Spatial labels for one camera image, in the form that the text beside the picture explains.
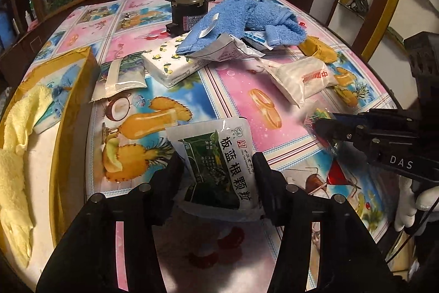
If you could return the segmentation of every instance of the small plastic bag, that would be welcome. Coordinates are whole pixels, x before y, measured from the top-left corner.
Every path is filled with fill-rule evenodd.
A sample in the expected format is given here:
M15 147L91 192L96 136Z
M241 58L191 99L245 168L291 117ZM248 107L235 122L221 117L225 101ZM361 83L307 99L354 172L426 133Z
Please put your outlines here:
M176 196L181 209L224 221L260 219L252 134L245 118L168 127L166 134L189 172Z
M271 75L271 81L292 104L302 107L305 99L337 81L325 63L315 57L307 57L292 63L276 63L258 59Z
M315 102L314 105L309 108L303 125L308 130L308 132L312 136L314 136L315 139L319 141L319 144L324 150L326 150L331 155L336 156L338 141L336 140L327 141L326 139L318 136L315 132L314 129L315 122L317 122L317 120L319 120L320 118L328 118L335 120L334 115L330 111L328 111L328 109L326 109L324 106L321 106L319 102Z
M100 66L100 75L90 102L109 98L125 90L146 87L144 58L141 52L136 52Z

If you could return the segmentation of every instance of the white paper packet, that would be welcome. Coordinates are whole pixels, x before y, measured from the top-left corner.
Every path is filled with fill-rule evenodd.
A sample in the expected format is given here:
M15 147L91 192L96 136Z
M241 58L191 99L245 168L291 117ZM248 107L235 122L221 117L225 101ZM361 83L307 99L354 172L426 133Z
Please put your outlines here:
M187 34L183 34L142 53L148 72L166 87L174 86L210 62L207 59L192 59L176 53L177 46L186 36Z
M231 117L166 128L188 174L175 200L184 211L224 221L256 221L263 214L245 118Z
M187 57L192 57L194 59L204 59L217 62L249 59L252 57L260 58L264 55L264 53L248 47L242 40L227 33L222 33L218 39L207 45L205 48L186 54Z
M110 98L115 94L146 88L145 63L141 52L103 63L90 102Z
M271 81L292 104L302 107L305 99L337 81L326 64L315 57L306 57L292 63L277 63L258 59L271 75Z

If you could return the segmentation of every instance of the black electric motor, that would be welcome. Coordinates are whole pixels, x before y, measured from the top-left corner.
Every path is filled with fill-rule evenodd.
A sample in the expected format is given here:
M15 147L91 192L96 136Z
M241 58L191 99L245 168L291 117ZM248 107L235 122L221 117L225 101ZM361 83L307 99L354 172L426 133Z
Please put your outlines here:
M171 2L172 23L166 30L172 36L179 36L190 31L209 10L209 2L215 0L166 0Z

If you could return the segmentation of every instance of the yellow towel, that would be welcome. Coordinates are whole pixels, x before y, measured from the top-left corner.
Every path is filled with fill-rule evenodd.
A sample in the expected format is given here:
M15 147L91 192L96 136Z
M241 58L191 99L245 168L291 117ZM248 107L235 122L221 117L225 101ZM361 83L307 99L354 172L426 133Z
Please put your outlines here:
M0 222L16 262L26 268L31 255L33 228L24 192L23 155L29 135L52 103L51 89L37 85L9 111L0 149Z

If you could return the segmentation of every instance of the white bottle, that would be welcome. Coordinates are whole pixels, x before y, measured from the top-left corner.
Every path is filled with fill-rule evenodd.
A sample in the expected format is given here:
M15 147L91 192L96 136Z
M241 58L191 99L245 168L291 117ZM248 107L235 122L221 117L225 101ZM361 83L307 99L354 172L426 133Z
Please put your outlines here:
M29 27L30 24L32 23L32 19L30 17L30 14L28 13L28 11L25 12L25 18L26 18L26 23L28 24L28 27Z

